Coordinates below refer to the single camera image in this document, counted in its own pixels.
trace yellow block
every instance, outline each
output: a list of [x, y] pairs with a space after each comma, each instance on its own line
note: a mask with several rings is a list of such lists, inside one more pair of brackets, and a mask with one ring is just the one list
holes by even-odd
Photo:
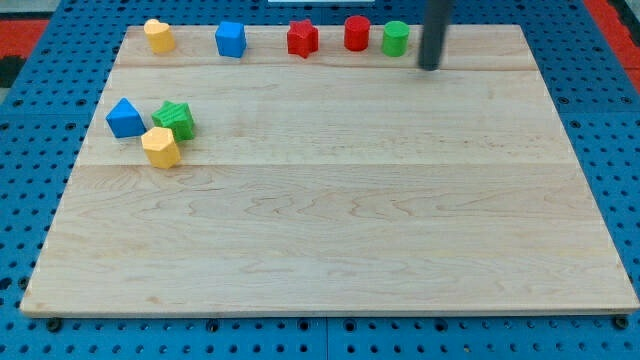
[[154, 167], [168, 169], [180, 161], [180, 149], [171, 129], [151, 128], [142, 135], [142, 148]]
[[151, 51], [154, 53], [168, 52], [176, 48], [176, 42], [171, 34], [171, 26], [156, 19], [149, 19], [144, 23], [144, 33], [147, 35]]

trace red star-shaped block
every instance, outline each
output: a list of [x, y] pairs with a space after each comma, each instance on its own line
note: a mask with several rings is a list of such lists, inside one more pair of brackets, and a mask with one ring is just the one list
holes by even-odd
[[289, 54], [297, 54], [303, 58], [318, 51], [318, 28], [311, 25], [311, 20], [291, 21], [287, 32]]

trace red cylinder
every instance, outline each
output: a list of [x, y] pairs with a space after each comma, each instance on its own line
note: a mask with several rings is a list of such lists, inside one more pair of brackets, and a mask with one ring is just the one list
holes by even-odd
[[369, 46], [371, 22], [364, 16], [350, 16], [344, 22], [344, 47], [351, 51], [362, 51]]

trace green block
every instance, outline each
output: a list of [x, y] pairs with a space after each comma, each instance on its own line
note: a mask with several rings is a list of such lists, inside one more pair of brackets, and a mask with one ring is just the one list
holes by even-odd
[[382, 52], [391, 57], [404, 55], [409, 41], [409, 25], [402, 21], [389, 21], [384, 25]]
[[193, 116], [189, 110], [189, 104], [176, 104], [165, 101], [162, 107], [151, 114], [151, 119], [156, 126], [171, 129], [176, 142], [191, 140], [193, 133]]

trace toy block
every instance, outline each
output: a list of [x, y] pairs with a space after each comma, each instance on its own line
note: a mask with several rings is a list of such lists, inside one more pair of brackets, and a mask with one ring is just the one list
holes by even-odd
[[107, 123], [116, 138], [140, 136], [147, 131], [142, 118], [127, 98], [122, 98], [107, 114]]
[[363, 51], [369, 46], [371, 22], [364, 16], [350, 16], [344, 22], [344, 47], [351, 51]]
[[247, 48], [244, 24], [223, 21], [216, 30], [216, 44], [220, 56], [241, 58]]
[[382, 52], [391, 57], [404, 55], [409, 41], [409, 25], [402, 21], [389, 21], [384, 25]]
[[175, 104], [165, 101], [160, 109], [151, 114], [151, 119], [156, 126], [171, 129], [176, 142], [195, 137], [193, 116], [187, 103]]
[[310, 53], [318, 51], [318, 28], [309, 19], [291, 21], [287, 32], [287, 47], [289, 54], [308, 58]]
[[144, 153], [152, 166], [168, 169], [180, 161], [180, 149], [171, 129], [153, 127], [141, 139]]
[[169, 52], [176, 48], [176, 42], [171, 33], [171, 26], [156, 19], [149, 19], [144, 23], [144, 34], [147, 36], [151, 51], [156, 54]]

